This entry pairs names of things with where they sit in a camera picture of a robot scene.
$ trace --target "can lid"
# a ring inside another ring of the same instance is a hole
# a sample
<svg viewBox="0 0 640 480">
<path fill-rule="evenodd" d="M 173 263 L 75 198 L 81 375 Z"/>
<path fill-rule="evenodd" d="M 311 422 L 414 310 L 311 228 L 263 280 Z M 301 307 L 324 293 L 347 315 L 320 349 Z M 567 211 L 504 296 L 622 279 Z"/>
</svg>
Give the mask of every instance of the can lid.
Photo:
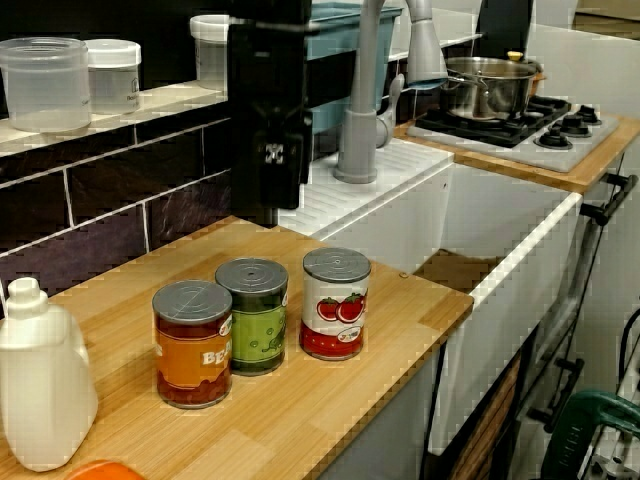
<svg viewBox="0 0 640 480">
<path fill-rule="evenodd" d="M 348 248 L 319 248 L 305 255 L 304 271 L 328 283 L 353 283 L 371 273 L 367 257 Z"/>
<path fill-rule="evenodd" d="M 222 318 L 229 310 L 231 294 L 212 282 L 184 280 L 162 287 L 153 297 L 154 311 L 171 323 L 202 325 Z"/>
<path fill-rule="evenodd" d="M 216 282 L 241 296 L 277 295 L 287 288 L 288 279 L 282 265 L 262 258 L 236 258 L 216 271 Z"/>
</svg>

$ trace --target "gray faucet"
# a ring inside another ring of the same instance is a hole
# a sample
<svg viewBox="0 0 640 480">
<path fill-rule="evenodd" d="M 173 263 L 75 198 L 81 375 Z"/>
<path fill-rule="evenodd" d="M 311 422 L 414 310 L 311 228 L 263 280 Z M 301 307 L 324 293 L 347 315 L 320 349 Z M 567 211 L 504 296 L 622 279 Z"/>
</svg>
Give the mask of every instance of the gray faucet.
<svg viewBox="0 0 640 480">
<path fill-rule="evenodd" d="M 346 109 L 338 166 L 334 176 L 346 183 L 371 183 L 376 179 L 376 146 L 393 137 L 395 104 L 404 86 L 398 76 L 389 92 L 389 109 L 376 117 L 373 96 L 376 80 L 378 26 L 385 0 L 364 0 L 360 14 L 360 39 L 351 89 L 351 105 Z M 433 26 L 431 0 L 407 0 L 411 17 L 408 86 L 432 89 L 447 80 L 440 43 Z"/>
</svg>

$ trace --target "stainless steel pot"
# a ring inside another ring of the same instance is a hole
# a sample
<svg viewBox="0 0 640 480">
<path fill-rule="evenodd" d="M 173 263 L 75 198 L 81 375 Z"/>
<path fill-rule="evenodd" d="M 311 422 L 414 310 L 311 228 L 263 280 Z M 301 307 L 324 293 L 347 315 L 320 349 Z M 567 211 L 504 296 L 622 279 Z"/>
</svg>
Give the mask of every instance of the stainless steel pot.
<svg viewBox="0 0 640 480">
<path fill-rule="evenodd" d="M 477 121 L 518 117 L 527 108 L 537 73 L 531 64 L 482 57 L 451 58 L 447 70 L 440 107 Z"/>
</svg>

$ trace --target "white bottle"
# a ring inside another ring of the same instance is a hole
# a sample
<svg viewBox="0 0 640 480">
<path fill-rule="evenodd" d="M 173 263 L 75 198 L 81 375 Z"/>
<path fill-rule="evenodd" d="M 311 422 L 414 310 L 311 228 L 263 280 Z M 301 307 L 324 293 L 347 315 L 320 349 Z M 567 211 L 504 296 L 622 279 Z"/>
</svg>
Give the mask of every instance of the white bottle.
<svg viewBox="0 0 640 480">
<path fill-rule="evenodd" d="M 37 280 L 9 285 L 0 327 L 0 410 L 9 446 L 26 468 L 67 463 L 98 410 L 89 356 L 76 320 L 49 303 Z"/>
</svg>

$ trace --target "wooden countertop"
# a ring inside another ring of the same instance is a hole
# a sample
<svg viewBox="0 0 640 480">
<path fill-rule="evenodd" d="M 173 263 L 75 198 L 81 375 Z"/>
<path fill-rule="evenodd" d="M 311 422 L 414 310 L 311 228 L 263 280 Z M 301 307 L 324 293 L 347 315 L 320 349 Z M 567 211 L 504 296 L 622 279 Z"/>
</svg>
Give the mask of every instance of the wooden countertop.
<svg viewBox="0 0 640 480">
<path fill-rule="evenodd" d="M 584 194 L 606 173 L 607 167 L 613 163 L 616 157 L 640 135 L 640 120 L 620 116 L 617 116 L 617 118 L 620 120 L 618 128 L 576 165 L 573 170 L 567 173 L 532 167 L 524 163 L 503 160 L 484 153 L 471 152 L 460 147 L 409 137 L 407 129 L 413 125 L 413 120 L 403 125 L 398 125 L 395 129 L 395 137 L 455 153 L 455 163 Z"/>
<path fill-rule="evenodd" d="M 468 295 L 373 263 L 365 346 L 323 362 L 298 345 L 302 258 L 323 244 L 283 228 L 229 217 L 52 298 L 84 333 L 100 405 L 65 467 L 24 469 L 0 436 L 0 479 L 61 479 L 96 459 L 148 480 L 315 478 L 470 313 Z M 229 396 L 196 411 L 155 392 L 151 298 L 167 283 L 212 280 L 235 257 L 258 256 L 290 275 L 286 359 L 263 377 L 233 377 Z"/>
</svg>

